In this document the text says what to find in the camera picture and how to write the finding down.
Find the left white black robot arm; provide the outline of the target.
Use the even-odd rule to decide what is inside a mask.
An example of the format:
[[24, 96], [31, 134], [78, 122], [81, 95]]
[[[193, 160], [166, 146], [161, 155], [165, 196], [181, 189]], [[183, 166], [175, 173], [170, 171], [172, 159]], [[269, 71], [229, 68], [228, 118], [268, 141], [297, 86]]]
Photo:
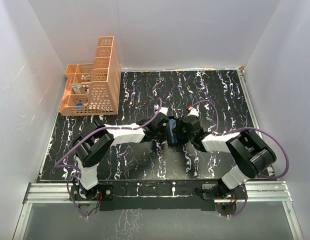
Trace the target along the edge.
[[92, 200], [98, 195], [97, 167], [102, 158], [112, 146], [128, 143], [145, 143], [152, 140], [164, 141], [166, 127], [170, 118], [159, 112], [153, 120], [141, 120], [129, 125], [112, 126], [92, 123], [88, 132], [81, 133], [73, 142], [78, 167], [80, 171], [79, 187], [77, 192], [87, 200]]

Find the black sunglasses case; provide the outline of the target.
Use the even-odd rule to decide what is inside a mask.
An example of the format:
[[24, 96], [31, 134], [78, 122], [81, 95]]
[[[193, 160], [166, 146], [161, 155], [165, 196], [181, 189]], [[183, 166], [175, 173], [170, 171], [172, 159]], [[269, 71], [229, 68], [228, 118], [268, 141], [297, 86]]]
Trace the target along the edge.
[[166, 126], [166, 140], [169, 147], [181, 146], [189, 141], [183, 129], [184, 125], [180, 118], [169, 117]]

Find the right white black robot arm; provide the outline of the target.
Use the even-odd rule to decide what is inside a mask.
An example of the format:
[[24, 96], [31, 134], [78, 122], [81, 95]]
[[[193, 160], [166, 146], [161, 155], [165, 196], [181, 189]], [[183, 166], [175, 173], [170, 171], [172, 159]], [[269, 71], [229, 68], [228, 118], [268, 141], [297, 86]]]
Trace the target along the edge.
[[238, 186], [256, 178], [277, 160], [274, 151], [253, 129], [219, 135], [204, 131], [195, 115], [169, 120], [167, 142], [172, 146], [191, 142], [201, 152], [230, 154], [235, 166], [219, 178], [216, 185], [202, 190], [225, 199], [234, 195]]

